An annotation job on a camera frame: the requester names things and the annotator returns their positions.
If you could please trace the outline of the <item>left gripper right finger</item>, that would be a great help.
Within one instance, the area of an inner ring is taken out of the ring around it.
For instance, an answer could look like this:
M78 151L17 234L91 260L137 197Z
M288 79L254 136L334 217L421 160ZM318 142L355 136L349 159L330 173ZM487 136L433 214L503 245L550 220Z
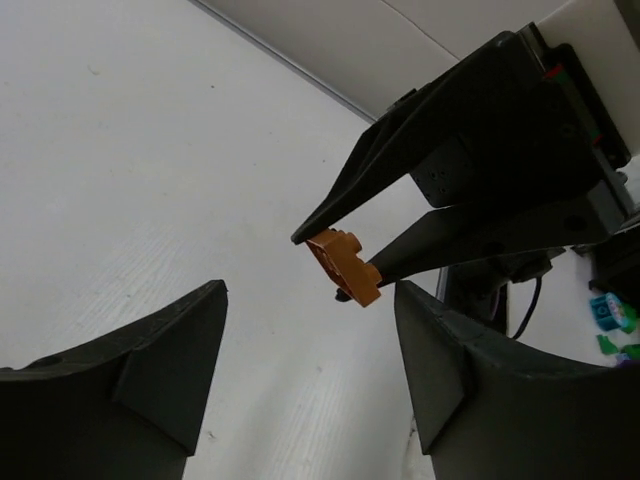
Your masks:
M498 333L410 281L394 310L420 445L439 479L635 479L639 368Z

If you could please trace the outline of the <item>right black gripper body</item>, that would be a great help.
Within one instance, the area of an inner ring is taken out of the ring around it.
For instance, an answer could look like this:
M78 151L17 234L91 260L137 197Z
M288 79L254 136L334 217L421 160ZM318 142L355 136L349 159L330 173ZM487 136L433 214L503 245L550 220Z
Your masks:
M575 49L565 42L551 46L535 24L514 33L541 79L504 117L453 135L415 167L413 178L432 211L485 204L530 208L610 192L628 220L633 203L619 170L630 152ZM546 252L560 248L462 264L480 262L523 277L543 269Z

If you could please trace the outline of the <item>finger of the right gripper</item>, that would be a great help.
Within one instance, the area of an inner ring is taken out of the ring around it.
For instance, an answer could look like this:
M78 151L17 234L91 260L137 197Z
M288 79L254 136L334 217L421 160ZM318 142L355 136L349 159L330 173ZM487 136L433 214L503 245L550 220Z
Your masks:
M624 221L625 209L610 192L586 192L530 208L461 205L425 214L370 263L384 283L395 283L490 257L599 243Z
M326 198L295 230L299 245L412 171L457 133L504 117L541 79L527 45L504 31L399 99L358 139Z

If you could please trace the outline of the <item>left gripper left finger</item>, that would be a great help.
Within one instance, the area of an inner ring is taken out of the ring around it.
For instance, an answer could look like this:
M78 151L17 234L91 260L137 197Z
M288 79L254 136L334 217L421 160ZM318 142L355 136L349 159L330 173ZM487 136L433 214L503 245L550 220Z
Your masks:
M228 309L209 281L163 309L1 371L5 479L179 479L196 451Z

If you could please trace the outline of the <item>brown arch lego piece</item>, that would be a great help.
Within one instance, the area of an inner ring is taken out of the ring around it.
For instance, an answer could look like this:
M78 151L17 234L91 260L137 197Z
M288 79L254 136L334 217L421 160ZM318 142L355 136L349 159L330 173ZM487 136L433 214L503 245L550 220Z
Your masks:
M305 244L348 299L367 307L380 297L382 276L373 264L359 258L362 245L353 233L326 229Z

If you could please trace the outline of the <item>teal green lego pile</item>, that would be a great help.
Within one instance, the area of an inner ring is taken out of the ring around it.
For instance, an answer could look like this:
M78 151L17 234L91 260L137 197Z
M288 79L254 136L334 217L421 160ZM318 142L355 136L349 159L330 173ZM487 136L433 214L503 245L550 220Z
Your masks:
M589 300L600 353L616 367L639 364L639 314L613 293Z

